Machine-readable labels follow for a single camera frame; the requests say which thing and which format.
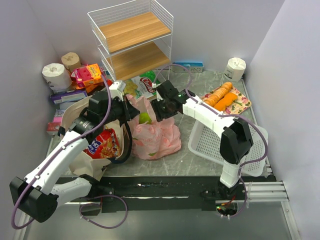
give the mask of wooden shelf board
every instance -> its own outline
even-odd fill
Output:
[[[170,63],[154,42],[111,56],[111,59],[116,79],[124,81]],[[110,57],[107,61],[112,66]]]
[[[110,54],[171,33],[152,12],[101,26],[100,30]]]

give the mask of floral tray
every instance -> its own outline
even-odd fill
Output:
[[[201,99],[203,100],[204,98],[207,98],[209,95],[213,94],[218,89],[219,87],[202,96]],[[226,107],[224,111],[225,114],[240,114],[251,106],[251,101],[234,86],[230,90],[230,93],[237,95],[238,99],[235,100],[230,106]]]

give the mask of paper roll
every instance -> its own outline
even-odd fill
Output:
[[[246,70],[246,62],[238,57],[230,58],[224,70],[224,77],[231,82],[238,82]]]
[[[74,52],[69,52],[66,55],[61,57],[62,64],[64,67],[69,70],[70,73],[73,70],[81,67],[81,62],[79,56]]]
[[[64,90],[72,83],[67,69],[60,63],[44,66],[42,75],[52,90]]]

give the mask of countertop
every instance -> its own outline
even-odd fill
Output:
[[[188,74],[185,72],[171,71],[169,79],[180,91],[187,85]],[[203,96],[226,82],[221,72],[209,70],[203,71],[202,73],[192,73],[192,79],[192,84],[189,89],[198,96]],[[242,80],[235,82],[233,85],[249,98]],[[244,111],[242,115],[255,122],[251,107]],[[188,149],[189,136],[195,120],[180,113],[174,116],[174,120],[181,133],[182,146],[179,151],[156,160],[143,160],[131,156],[123,164],[108,165],[104,176],[220,176],[223,168],[222,165],[196,156]],[[59,137],[54,138],[51,147],[52,150],[59,141]]]

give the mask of perforated basket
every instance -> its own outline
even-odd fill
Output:
[[[268,141],[268,132],[260,126],[257,127]],[[251,126],[250,132],[253,139],[253,146],[251,147],[250,152],[242,158],[241,163],[256,160],[265,153],[265,145],[261,137]],[[191,152],[202,158],[223,165],[224,159],[220,154],[220,142],[221,140],[217,134],[215,134],[201,122],[195,121],[188,143],[188,147]],[[265,164],[266,159],[247,164],[244,166],[242,173],[253,177],[258,177],[263,173]]]

